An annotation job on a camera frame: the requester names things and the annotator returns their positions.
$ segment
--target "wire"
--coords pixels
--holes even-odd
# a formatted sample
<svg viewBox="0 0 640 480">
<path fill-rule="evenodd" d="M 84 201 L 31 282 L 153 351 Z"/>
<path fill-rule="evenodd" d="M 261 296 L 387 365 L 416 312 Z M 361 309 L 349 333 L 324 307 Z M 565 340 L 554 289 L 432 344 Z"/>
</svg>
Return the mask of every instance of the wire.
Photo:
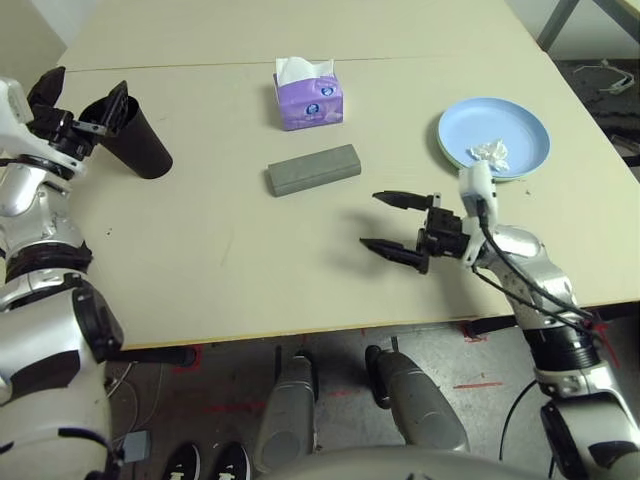
<svg viewBox="0 0 640 480">
<path fill-rule="evenodd" d="M 164 364 L 160 364 L 160 373 L 158 374 L 158 385 L 156 387 L 156 396 L 153 400 L 153 406 L 151 407 L 151 411 L 147 415 L 147 417 L 136 425 L 136 429 L 144 427 L 149 421 L 153 418 L 153 415 L 156 413 L 156 408 L 158 408 L 158 402 L 160 401 L 160 390 L 162 389 L 162 377 L 164 375 Z"/>
<path fill-rule="evenodd" d="M 536 383 L 537 382 L 535 380 L 532 380 L 526 387 L 524 387 L 522 389 L 520 394 L 518 394 L 516 399 L 511 404 L 511 408 L 509 409 L 509 413 L 507 413 L 507 418 L 504 421 L 504 426 L 502 427 L 502 435 L 500 435 L 500 450 L 498 451 L 498 460 L 500 460 L 500 461 L 502 461 L 502 454 L 504 452 L 504 438 L 507 435 L 507 427 L 509 426 L 509 421 L 511 420 L 511 415 L 513 415 L 513 412 L 516 409 L 516 407 L 518 406 L 518 404 L 520 403 L 520 400 L 522 400 L 522 397 L 524 397 L 527 394 L 527 392 L 529 390 L 531 390 Z"/>
<path fill-rule="evenodd" d="M 632 73 L 627 72 L 625 70 L 621 70 L 619 68 L 616 68 L 613 65 L 610 65 L 606 58 L 602 59 L 600 61 L 600 65 L 582 65 L 582 66 L 576 68 L 573 71 L 573 74 L 575 75 L 580 70 L 584 70 L 585 68 L 606 69 L 606 70 L 611 70 L 613 72 L 616 72 L 616 73 L 622 75 L 622 78 L 620 80 L 612 83 L 608 88 L 600 88 L 600 89 L 598 89 L 601 92 L 609 92 L 612 95 L 619 95 L 620 93 L 624 92 L 628 88 L 631 88 L 631 86 L 635 85 L 635 83 L 636 83 L 636 79 L 635 79 L 635 77 L 633 76 Z"/>
<path fill-rule="evenodd" d="M 478 271 L 478 269 L 473 266 L 471 267 L 471 270 L 473 271 L 473 273 L 475 273 L 478 278 L 480 278 L 480 280 L 482 280 L 485 283 L 488 283 L 489 285 L 491 285 L 493 288 L 495 288 L 496 290 L 501 291 L 502 293 L 504 293 L 507 297 L 515 300 L 518 303 L 521 303 L 522 305 L 532 308 L 533 310 L 536 310 L 540 313 L 542 313 L 543 315 L 547 315 L 551 318 L 553 318 L 554 320 L 557 320 L 560 323 L 563 323 L 565 325 L 567 325 L 568 327 L 574 328 L 577 331 L 584 333 L 585 335 L 588 336 L 595 336 L 594 333 L 590 330 L 587 330 L 586 328 L 584 328 L 581 325 L 578 325 L 576 323 L 570 322 L 569 320 L 567 320 L 566 318 L 562 318 L 560 315 L 558 315 L 557 313 L 553 313 L 545 308 L 539 307 L 538 305 L 531 303 L 527 300 L 525 300 L 524 298 L 516 295 L 515 293 L 510 292 L 509 290 L 507 290 L 506 288 L 502 287 L 501 285 L 498 285 L 496 282 L 494 282 L 493 280 L 491 280 L 489 277 L 483 275 L 482 273 L 480 273 Z"/>
<path fill-rule="evenodd" d="M 131 419 L 131 423 L 129 424 L 129 427 L 125 430 L 125 433 L 119 436 L 118 438 L 116 438 L 113 441 L 114 444 L 119 442 L 120 440 L 123 440 L 128 433 L 133 431 L 134 427 L 136 426 L 136 423 L 138 422 L 138 414 L 140 413 L 140 402 L 138 401 L 138 394 L 136 393 L 136 389 L 127 380 L 122 380 L 121 383 L 122 385 L 126 385 L 127 387 L 129 387 L 129 390 L 131 390 L 131 393 L 133 394 L 133 417 Z"/>
<path fill-rule="evenodd" d="M 498 246 L 493 238 L 493 235 L 491 235 L 491 232 L 489 231 L 489 224 L 486 214 L 486 204 L 483 200 L 478 201 L 478 220 L 485 239 L 487 240 L 489 245 L 491 245 L 498 257 L 500 257 L 500 260 L 502 260 L 507 265 L 507 267 L 509 267 L 509 270 L 511 270 L 529 288 L 531 288 L 550 302 L 555 303 L 557 306 L 562 307 L 569 312 L 573 312 L 583 318 L 593 319 L 593 315 L 590 312 L 587 312 L 586 310 L 577 308 L 575 305 L 571 305 L 570 303 L 560 300 L 559 298 L 547 292 L 544 288 L 536 285 L 534 282 L 529 280 L 529 278 L 527 278 L 527 276 L 520 271 L 520 269 L 511 261 L 511 259 L 507 257 L 506 253 Z"/>
<path fill-rule="evenodd" d="M 120 435 L 120 436 L 118 436 L 118 437 L 113 439 L 112 444 L 114 446 L 117 446 L 119 448 L 120 445 L 118 445 L 118 444 L 122 443 L 124 438 L 129 433 L 131 433 L 133 430 L 137 430 L 137 429 L 145 426 L 151 420 L 151 418 L 153 418 L 153 415 L 155 414 L 156 409 L 158 407 L 158 402 L 160 400 L 160 390 L 161 390 L 161 386 L 162 386 L 162 378 L 164 376 L 164 368 L 163 367 L 164 367 L 164 364 L 160 364 L 160 373 L 158 374 L 158 383 L 157 383 L 157 387 L 156 387 L 156 395 L 155 395 L 155 398 L 153 400 L 153 406 L 151 407 L 151 411 L 146 416 L 146 418 L 140 423 L 138 423 L 138 415 L 140 413 L 140 401 L 138 399 L 138 394 L 136 392 L 136 389 L 127 380 L 125 380 L 124 378 L 121 378 L 120 384 L 127 385 L 129 387 L 129 389 L 131 390 L 131 393 L 133 394 L 133 405 L 134 405 L 134 412 L 135 413 L 133 415 L 133 420 L 131 421 L 131 424 L 129 425 L 129 428 L 127 428 L 127 430 L 122 435 Z"/>
<path fill-rule="evenodd" d="M 553 455 L 551 455 L 551 462 L 549 462 L 549 473 L 547 474 L 547 478 L 553 478 L 553 467 L 555 467 L 556 462 L 553 459 Z"/>
<path fill-rule="evenodd" d="M 124 382 L 125 378 L 127 378 L 127 375 L 129 375 L 129 372 L 133 368 L 134 364 L 135 362 L 129 362 L 129 365 L 127 365 L 127 368 L 125 369 L 124 373 L 120 376 L 118 380 L 116 380 L 116 383 L 113 385 L 113 387 L 111 387 L 111 390 L 107 392 L 107 398 L 111 398 L 111 395 L 116 393 L 116 390 L 118 390 L 118 387 L 120 387 L 120 384 Z"/>
</svg>

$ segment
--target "table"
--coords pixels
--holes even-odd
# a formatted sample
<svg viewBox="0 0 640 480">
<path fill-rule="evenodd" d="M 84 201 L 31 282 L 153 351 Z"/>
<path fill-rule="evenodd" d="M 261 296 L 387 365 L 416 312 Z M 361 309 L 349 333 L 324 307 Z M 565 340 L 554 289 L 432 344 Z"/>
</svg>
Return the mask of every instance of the table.
<svg viewBox="0 0 640 480">
<path fill-rule="evenodd" d="M 175 160 L 147 181 L 99 148 L 75 182 L 90 278 L 128 348 L 510 313 L 451 259 L 422 277 L 358 242 L 409 244 L 422 223 L 376 191 L 439 191 L 463 213 L 434 129 L 447 107 L 480 95 L 531 109 L 552 137 L 543 168 L 498 186 L 501 221 L 544 240 L 582 305 L 640 298 L 640 188 L 546 54 L 338 61 L 345 123 L 295 132 L 279 129 L 272 73 L 256 63 L 67 75 L 59 105 L 76 112 L 126 79 Z M 362 175 L 270 196 L 267 164 L 346 143 Z"/>
<path fill-rule="evenodd" d="M 633 13 L 636 18 L 640 17 L 640 0 L 617 0 L 627 11 Z"/>
<path fill-rule="evenodd" d="M 70 71 L 527 55 L 538 46 L 502 0 L 109 0 L 60 59 Z"/>
</svg>

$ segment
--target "black container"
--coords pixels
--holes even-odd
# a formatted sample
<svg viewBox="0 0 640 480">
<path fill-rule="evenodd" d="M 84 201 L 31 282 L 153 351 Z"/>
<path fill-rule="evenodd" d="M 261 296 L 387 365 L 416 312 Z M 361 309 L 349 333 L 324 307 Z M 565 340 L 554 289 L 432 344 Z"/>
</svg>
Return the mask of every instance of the black container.
<svg viewBox="0 0 640 480">
<path fill-rule="evenodd" d="M 88 106 L 80 120 L 92 121 L 102 117 L 103 98 Z M 142 113 L 138 101 L 129 96 L 124 127 L 115 137 L 104 137 L 100 143 L 142 178 L 158 178 L 173 166 L 173 159 Z"/>
</svg>

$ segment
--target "stacked plates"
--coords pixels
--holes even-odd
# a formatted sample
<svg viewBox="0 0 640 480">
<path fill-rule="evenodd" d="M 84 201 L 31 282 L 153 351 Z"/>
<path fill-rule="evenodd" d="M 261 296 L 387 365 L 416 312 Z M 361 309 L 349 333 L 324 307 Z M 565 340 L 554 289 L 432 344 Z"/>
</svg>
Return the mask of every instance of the stacked plates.
<svg viewBox="0 0 640 480">
<path fill-rule="evenodd" d="M 502 139 L 509 169 L 492 171 L 500 181 L 536 170 L 549 156 L 551 140 L 544 125 L 529 110 L 500 98 L 478 97 L 456 103 L 440 117 L 438 143 L 457 167 L 476 162 L 469 149 Z"/>
</svg>

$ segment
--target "crumpled paper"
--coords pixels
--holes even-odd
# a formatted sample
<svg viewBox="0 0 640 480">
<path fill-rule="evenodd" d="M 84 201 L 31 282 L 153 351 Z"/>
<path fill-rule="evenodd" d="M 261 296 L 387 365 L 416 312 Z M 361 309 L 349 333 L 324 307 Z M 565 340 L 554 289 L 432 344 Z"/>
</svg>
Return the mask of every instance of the crumpled paper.
<svg viewBox="0 0 640 480">
<path fill-rule="evenodd" d="M 469 153 L 476 160 L 487 160 L 489 162 L 489 166 L 496 172 L 509 170 L 509 164 L 507 163 L 509 150 L 507 150 L 507 146 L 501 138 L 498 138 L 491 143 L 482 143 L 475 147 L 471 147 L 469 148 Z"/>
</svg>

